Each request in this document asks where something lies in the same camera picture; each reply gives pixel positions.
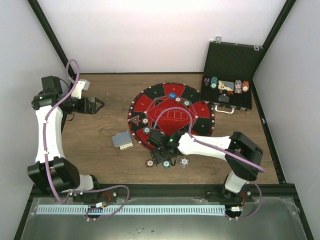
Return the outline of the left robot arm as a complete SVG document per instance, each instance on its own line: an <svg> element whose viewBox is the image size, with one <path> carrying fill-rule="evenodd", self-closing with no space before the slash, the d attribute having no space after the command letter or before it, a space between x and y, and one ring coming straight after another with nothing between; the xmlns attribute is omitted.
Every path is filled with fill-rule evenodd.
<svg viewBox="0 0 320 240"><path fill-rule="evenodd" d="M93 175L80 174L66 159L62 131L68 115L94 115L105 104L96 97L88 99L82 95L88 90L89 81L80 79L70 88L68 97L62 95L61 81L56 76L43 77L42 91L31 102L38 122L38 150L35 163L28 166L27 174L43 194L51 194L52 189L57 193L84 191L89 201L97 202L102 189L95 185L97 179Z"/></svg>

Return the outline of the blue round blind button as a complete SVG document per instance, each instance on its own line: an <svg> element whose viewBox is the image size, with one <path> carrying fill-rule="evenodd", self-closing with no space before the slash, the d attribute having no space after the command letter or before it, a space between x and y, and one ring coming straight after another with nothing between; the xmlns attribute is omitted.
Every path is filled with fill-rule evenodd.
<svg viewBox="0 0 320 240"><path fill-rule="evenodd" d="M168 98L170 98L170 99L175 99L177 97L177 95L174 93L174 92L170 92L169 94L168 94Z"/></svg>

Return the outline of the red poker chip stack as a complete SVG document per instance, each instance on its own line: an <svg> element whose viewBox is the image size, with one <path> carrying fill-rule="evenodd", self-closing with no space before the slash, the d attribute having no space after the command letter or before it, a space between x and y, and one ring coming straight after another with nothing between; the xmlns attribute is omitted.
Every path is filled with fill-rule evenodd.
<svg viewBox="0 0 320 240"><path fill-rule="evenodd" d="M154 161L153 160L147 160L146 162L145 162L145 166L147 167L147 168L151 168L151 167L153 167L153 165L154 165Z"/></svg>

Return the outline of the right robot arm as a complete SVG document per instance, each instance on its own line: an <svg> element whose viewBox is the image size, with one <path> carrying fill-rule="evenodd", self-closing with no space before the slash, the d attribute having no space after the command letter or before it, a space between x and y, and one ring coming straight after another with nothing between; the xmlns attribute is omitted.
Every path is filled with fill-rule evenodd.
<svg viewBox="0 0 320 240"><path fill-rule="evenodd" d="M254 182L261 167L263 150L241 132L231 136L211 137L193 135L189 132L175 131L172 135L152 130L147 142L154 149L150 155L155 164L172 166L177 156L198 155L212 157L228 163L231 172L224 180L221 195L229 202L240 196L243 186Z"/></svg>

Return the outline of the teal poker chip stack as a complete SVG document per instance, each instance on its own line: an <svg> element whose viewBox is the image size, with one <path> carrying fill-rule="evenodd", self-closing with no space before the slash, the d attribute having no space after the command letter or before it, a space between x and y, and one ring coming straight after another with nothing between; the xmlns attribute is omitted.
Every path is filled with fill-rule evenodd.
<svg viewBox="0 0 320 240"><path fill-rule="evenodd" d="M162 163L162 166L165 168L165 169L168 169L172 166L171 162L166 160Z"/></svg>

